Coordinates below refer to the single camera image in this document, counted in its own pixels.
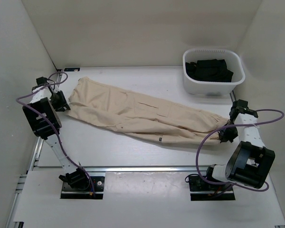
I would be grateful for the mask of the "beige trousers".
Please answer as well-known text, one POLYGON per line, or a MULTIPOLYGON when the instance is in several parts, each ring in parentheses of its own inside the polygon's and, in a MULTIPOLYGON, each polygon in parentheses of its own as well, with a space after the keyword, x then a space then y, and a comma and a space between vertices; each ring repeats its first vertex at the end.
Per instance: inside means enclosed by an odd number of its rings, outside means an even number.
POLYGON ((68 116, 131 137, 164 144, 200 144, 228 119, 168 100, 81 78, 68 116))

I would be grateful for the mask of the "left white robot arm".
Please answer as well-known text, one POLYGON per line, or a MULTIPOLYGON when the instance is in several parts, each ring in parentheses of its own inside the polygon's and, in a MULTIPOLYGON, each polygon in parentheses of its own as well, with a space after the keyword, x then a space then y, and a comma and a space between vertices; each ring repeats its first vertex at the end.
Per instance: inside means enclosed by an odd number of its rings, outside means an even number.
POLYGON ((60 162, 64 174, 59 179, 73 189, 88 189, 90 178, 84 168, 67 155, 59 136, 62 124, 57 113, 70 110, 64 94, 59 90, 58 83, 50 78, 39 77, 36 83, 31 94, 17 98, 16 101, 22 105, 33 133, 48 144, 60 162))

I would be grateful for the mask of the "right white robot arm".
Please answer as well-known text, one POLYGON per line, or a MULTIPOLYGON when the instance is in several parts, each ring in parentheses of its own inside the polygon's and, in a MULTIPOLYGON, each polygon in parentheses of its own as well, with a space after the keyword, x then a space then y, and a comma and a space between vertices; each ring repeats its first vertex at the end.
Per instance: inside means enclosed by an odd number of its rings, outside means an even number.
POLYGON ((260 189, 275 159, 275 152, 266 148, 256 126, 257 111, 248 107, 248 102, 233 102, 226 126, 219 130, 221 143, 239 139, 239 144, 226 165, 211 165, 204 177, 204 185, 209 190, 216 189, 221 182, 240 183, 254 189, 260 189))

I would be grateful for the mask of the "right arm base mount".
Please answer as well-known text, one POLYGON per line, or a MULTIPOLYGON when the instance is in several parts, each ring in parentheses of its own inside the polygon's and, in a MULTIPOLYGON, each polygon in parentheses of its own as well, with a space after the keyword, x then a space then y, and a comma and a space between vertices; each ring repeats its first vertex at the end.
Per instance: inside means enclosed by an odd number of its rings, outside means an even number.
POLYGON ((185 177, 185 182, 190 188, 191 201, 232 201, 235 195, 229 185, 214 185, 205 182, 198 174, 185 177))

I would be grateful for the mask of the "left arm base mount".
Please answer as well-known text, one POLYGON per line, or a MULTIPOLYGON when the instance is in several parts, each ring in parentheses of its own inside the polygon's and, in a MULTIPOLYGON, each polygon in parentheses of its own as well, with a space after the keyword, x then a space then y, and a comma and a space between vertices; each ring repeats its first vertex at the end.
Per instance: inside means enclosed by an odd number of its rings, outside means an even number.
POLYGON ((83 186, 79 188, 72 188, 67 182, 63 181, 60 198, 68 200, 102 200, 105 188, 105 175, 91 175, 90 178, 94 186, 94 193, 89 180, 85 180, 83 186))

